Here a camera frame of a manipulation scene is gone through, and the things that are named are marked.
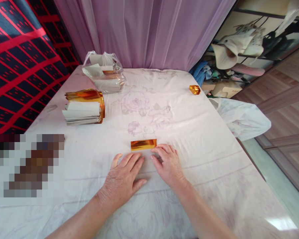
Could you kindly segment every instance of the bed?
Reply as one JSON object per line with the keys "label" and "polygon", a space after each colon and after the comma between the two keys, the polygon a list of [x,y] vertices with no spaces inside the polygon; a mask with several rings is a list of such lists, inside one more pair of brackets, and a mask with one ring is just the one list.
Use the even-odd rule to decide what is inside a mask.
{"label": "bed", "polygon": [[[93,87],[76,68],[26,134],[64,134],[64,198],[58,205],[0,205],[0,238],[44,238],[103,185],[115,154],[157,138],[180,153],[187,179],[238,238],[299,238],[269,189],[194,78],[179,70],[124,69],[122,92],[105,94],[102,124],[66,126],[66,92]],[[148,183],[117,210],[96,238],[196,238],[172,190],[146,159]]]}

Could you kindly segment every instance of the gold paper ingot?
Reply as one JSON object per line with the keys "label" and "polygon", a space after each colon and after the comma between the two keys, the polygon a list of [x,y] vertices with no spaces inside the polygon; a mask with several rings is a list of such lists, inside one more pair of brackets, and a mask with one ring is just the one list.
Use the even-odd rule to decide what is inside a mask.
{"label": "gold paper ingot", "polygon": [[100,103],[100,122],[103,122],[103,119],[105,118],[105,105],[104,105],[104,99],[103,94],[101,91],[97,91],[95,89],[86,89],[86,90],[80,90],[76,92],[67,92],[65,94],[66,99],[69,102],[77,101],[77,102],[99,102]]}
{"label": "gold paper ingot", "polygon": [[198,85],[191,85],[191,86],[189,86],[189,89],[194,95],[200,94],[200,88]]}
{"label": "gold paper ingot", "polygon": [[157,139],[131,141],[131,151],[155,148],[156,141]]}

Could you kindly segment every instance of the white hat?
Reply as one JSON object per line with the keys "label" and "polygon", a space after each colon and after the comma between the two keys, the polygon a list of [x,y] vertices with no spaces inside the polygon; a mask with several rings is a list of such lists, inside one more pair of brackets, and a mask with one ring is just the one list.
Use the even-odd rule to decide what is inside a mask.
{"label": "white hat", "polygon": [[238,62],[238,54],[246,50],[255,36],[254,31],[255,29],[251,29],[246,33],[225,36],[218,42],[218,45],[211,45],[215,52],[218,69],[230,69]]}

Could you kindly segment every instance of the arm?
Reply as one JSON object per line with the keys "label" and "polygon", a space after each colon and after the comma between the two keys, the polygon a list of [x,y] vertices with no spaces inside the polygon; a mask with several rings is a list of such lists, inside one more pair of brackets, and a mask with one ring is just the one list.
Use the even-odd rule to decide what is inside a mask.
{"label": "arm", "polygon": [[93,238],[107,218],[147,182],[145,179],[134,181],[144,163],[144,157],[138,160],[140,156],[140,153],[130,153],[118,164],[122,154],[117,154],[103,187],[80,211],[50,234],[47,239]]}
{"label": "arm", "polygon": [[199,238],[236,238],[233,232],[202,200],[194,186],[186,180],[177,150],[171,145],[159,144],[152,152],[158,153],[163,162],[151,156],[161,178],[179,198]]}

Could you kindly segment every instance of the hand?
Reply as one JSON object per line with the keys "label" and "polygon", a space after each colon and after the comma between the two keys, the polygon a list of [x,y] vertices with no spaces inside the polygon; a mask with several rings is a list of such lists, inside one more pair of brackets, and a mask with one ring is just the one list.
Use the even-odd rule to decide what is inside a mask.
{"label": "hand", "polygon": [[160,175],[160,177],[167,183],[173,190],[177,187],[184,186],[187,182],[177,150],[173,146],[168,144],[159,144],[157,147],[151,150],[153,153],[158,153],[163,162],[152,155],[153,164]]}
{"label": "hand", "polygon": [[130,153],[118,165],[122,155],[120,153],[114,157],[104,185],[96,194],[101,204],[112,213],[127,203],[133,194],[147,182],[146,179],[134,181],[144,163],[144,157],[138,160],[140,153]]}

